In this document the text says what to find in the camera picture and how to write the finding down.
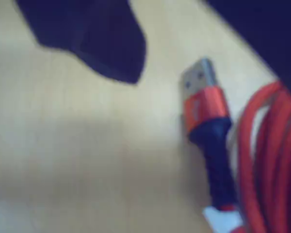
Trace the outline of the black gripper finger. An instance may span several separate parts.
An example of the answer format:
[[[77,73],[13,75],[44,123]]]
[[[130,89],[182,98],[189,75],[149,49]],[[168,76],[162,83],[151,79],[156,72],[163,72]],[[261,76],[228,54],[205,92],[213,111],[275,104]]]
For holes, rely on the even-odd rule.
[[[291,0],[207,2],[291,92]]]
[[[38,43],[68,51],[112,80],[136,84],[146,39],[127,0],[18,0]]]

